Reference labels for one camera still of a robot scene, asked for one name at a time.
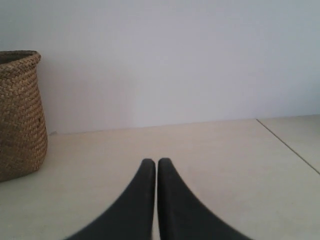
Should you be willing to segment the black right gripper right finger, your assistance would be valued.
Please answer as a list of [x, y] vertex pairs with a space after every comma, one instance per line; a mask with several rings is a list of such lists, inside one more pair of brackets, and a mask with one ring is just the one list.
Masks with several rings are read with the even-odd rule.
[[162, 240], [248, 240], [188, 188], [171, 159], [158, 161], [157, 213]]

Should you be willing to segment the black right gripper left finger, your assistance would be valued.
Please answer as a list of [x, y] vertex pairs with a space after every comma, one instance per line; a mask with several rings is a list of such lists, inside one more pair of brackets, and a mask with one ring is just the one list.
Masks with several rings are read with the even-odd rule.
[[155, 208], [156, 165], [143, 159], [118, 199], [69, 240], [151, 240]]

